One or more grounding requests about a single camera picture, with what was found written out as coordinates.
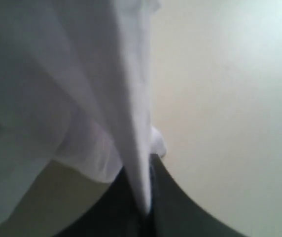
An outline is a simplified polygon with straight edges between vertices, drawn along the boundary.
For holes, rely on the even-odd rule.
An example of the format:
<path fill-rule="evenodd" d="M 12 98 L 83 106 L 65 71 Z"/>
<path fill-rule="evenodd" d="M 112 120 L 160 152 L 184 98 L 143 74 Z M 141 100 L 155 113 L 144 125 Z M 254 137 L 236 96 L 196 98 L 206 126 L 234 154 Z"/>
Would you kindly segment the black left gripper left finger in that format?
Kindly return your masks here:
<path fill-rule="evenodd" d="M 124 169 L 102 197 L 57 237 L 142 237 L 144 226 Z"/>

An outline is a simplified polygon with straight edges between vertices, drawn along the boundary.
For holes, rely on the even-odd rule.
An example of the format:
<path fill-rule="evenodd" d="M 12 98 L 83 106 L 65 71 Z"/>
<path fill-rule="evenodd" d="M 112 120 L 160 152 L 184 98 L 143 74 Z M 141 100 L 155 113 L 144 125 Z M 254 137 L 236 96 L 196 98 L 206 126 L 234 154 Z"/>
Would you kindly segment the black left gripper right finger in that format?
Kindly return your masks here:
<path fill-rule="evenodd" d="M 243 237 L 197 203 L 176 183 L 158 155 L 150 156 L 153 226 L 157 237 Z"/>

